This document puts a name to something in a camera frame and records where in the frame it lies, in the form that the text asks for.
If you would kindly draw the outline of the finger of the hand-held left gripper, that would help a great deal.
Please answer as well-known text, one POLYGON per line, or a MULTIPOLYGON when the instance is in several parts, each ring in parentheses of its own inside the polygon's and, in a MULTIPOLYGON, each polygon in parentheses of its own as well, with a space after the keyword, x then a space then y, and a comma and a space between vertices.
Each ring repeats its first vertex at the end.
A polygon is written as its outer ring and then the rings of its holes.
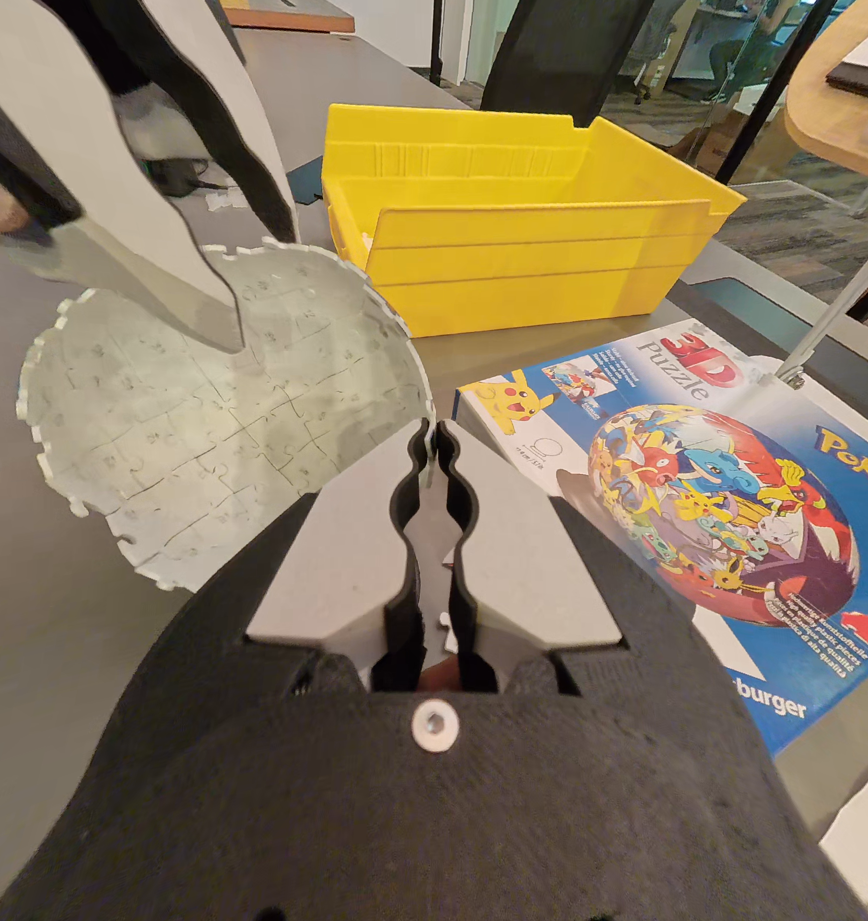
POLYGON ((140 2, 153 81, 178 103, 211 158, 234 180, 270 236, 300 228, 275 136, 244 62, 207 2, 140 2))
POLYGON ((90 58, 40 2, 0 2, 0 107, 83 209, 8 244, 19 263, 114 291, 198 342, 240 352, 236 296, 133 157, 90 58))

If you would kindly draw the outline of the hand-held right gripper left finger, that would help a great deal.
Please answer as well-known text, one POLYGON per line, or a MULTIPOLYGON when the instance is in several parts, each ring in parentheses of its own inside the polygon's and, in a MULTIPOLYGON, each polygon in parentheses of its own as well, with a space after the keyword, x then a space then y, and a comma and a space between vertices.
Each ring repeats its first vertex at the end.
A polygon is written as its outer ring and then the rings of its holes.
POLYGON ((404 425, 318 492, 249 640, 346 657, 371 690, 417 689, 427 650, 405 526, 419 510, 430 434, 427 419, 404 425))

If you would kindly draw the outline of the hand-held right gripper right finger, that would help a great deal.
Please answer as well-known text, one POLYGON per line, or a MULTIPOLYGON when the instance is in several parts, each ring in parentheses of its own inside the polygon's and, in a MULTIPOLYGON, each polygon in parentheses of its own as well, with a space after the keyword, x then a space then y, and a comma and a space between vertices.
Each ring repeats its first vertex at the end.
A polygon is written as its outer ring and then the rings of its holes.
POLYGON ((460 528, 449 614, 464 690, 503 690, 521 662, 618 646, 622 632, 550 497, 455 422, 438 426, 460 528))

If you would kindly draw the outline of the colourful puzzle ball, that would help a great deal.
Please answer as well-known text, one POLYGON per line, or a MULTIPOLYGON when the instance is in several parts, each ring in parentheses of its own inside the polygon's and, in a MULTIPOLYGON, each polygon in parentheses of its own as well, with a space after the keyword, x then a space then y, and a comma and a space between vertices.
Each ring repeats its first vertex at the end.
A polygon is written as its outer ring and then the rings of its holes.
POLYGON ((103 515, 161 590, 198 591, 301 497, 435 418, 405 323, 357 266, 268 237, 204 255, 238 298, 243 351, 88 289, 60 303, 19 380, 47 484, 74 515, 103 515))

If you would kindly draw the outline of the blue puzzle box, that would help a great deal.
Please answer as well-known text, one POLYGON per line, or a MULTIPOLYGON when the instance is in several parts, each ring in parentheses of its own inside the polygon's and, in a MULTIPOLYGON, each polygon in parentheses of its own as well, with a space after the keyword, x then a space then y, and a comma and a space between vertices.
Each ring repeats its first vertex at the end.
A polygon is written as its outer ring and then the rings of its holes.
POLYGON ((868 425, 778 365, 685 319, 452 407, 689 604, 773 755, 868 678, 868 425))

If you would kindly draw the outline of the brown edged table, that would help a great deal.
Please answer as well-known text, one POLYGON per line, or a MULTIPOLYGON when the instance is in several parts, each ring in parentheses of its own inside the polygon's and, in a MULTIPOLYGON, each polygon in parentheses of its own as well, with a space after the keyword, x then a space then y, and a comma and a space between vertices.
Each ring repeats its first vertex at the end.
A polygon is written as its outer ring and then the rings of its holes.
POLYGON ((234 28, 351 35, 354 17, 329 1, 221 1, 234 28))

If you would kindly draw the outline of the black power adapter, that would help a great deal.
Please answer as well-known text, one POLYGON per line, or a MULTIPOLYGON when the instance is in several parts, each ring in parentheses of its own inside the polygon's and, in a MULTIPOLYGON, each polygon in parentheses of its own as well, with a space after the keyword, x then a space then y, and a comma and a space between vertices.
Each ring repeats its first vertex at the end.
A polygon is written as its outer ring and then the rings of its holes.
POLYGON ((145 160, 142 163, 146 173, 159 189, 170 198, 185 198, 197 190, 222 190, 225 187, 203 180, 201 177, 209 167, 204 159, 170 158, 145 160))

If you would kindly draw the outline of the white desk stand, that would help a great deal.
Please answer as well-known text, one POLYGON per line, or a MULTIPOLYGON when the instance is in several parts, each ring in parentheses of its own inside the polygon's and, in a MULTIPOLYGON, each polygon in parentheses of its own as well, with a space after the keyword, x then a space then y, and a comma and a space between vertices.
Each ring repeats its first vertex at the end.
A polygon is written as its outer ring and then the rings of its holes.
POLYGON ((818 345, 830 333, 831 328, 844 316, 850 316, 859 321, 868 317, 868 260, 798 342, 782 365, 773 372, 773 376, 794 390, 800 389, 801 375, 805 365, 813 356, 818 345))

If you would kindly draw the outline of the black slanted pole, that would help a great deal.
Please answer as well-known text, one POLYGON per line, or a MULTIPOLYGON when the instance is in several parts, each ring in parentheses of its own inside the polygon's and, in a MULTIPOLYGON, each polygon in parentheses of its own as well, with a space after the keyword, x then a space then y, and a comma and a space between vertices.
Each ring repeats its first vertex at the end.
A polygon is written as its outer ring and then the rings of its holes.
POLYGON ((761 97, 754 104, 748 120, 739 131, 732 147, 719 166, 715 180, 729 185, 742 161, 752 149, 762 128, 766 125, 776 103, 786 89, 798 63, 821 32, 835 6, 834 1, 816 1, 799 25, 785 55, 767 83, 761 97))

